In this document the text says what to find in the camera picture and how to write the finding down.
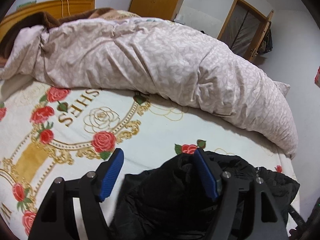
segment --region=floral bed sheet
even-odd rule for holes
[[[101,204],[107,223],[125,174],[157,168],[197,147],[239,155],[296,179],[290,159],[263,135],[134,91],[57,89],[31,81],[0,105],[0,131],[0,214],[20,240],[28,238],[56,177],[79,178],[116,147],[125,160],[111,196]],[[86,239],[79,202],[74,206],[79,236]],[[293,206],[299,211],[299,195]],[[287,228],[294,226],[289,218]]]

